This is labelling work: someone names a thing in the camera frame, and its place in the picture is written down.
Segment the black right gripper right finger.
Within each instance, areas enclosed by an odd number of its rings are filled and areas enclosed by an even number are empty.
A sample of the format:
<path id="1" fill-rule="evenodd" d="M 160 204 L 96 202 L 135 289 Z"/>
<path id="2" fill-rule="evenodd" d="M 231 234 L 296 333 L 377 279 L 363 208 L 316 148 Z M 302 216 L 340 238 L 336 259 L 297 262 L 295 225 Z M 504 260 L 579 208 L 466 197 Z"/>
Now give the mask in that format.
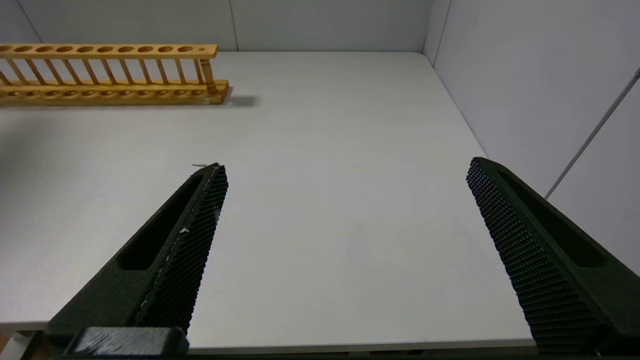
<path id="1" fill-rule="evenodd" d="M 638 354 L 640 278 L 502 164 L 467 185 L 540 354 Z"/>

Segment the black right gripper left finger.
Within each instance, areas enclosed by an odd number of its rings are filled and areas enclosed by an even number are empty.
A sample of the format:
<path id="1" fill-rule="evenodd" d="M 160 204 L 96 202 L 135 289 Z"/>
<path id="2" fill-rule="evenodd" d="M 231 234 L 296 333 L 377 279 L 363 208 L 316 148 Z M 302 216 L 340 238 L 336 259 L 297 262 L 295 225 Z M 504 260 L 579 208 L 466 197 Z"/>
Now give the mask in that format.
<path id="1" fill-rule="evenodd" d="M 190 175 L 46 324 L 46 335 L 89 327 L 187 331 L 228 188 L 217 162 Z"/>

